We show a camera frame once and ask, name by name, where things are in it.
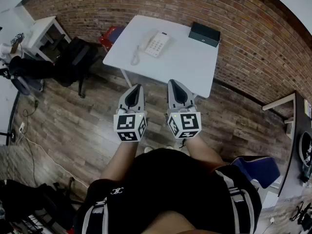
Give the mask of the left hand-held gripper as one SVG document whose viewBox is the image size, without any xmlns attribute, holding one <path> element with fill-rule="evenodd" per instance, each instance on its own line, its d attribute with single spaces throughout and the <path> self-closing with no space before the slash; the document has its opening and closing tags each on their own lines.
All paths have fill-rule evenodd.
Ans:
<svg viewBox="0 0 312 234">
<path fill-rule="evenodd" d="M 128 89 L 119 99 L 114 114 L 114 131 L 121 142 L 140 142 L 147 128 L 145 94 L 141 84 Z"/>
</svg>

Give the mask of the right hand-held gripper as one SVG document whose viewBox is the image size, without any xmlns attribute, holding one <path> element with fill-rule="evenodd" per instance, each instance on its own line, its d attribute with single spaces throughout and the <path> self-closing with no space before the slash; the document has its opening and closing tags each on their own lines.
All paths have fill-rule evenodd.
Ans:
<svg viewBox="0 0 312 234">
<path fill-rule="evenodd" d="M 169 108 L 176 105 L 190 105 L 168 110 L 167 124 L 176 139 L 193 138 L 201 131 L 201 114 L 194 105 L 193 93 L 181 82 L 171 79 L 168 82 Z"/>
</svg>

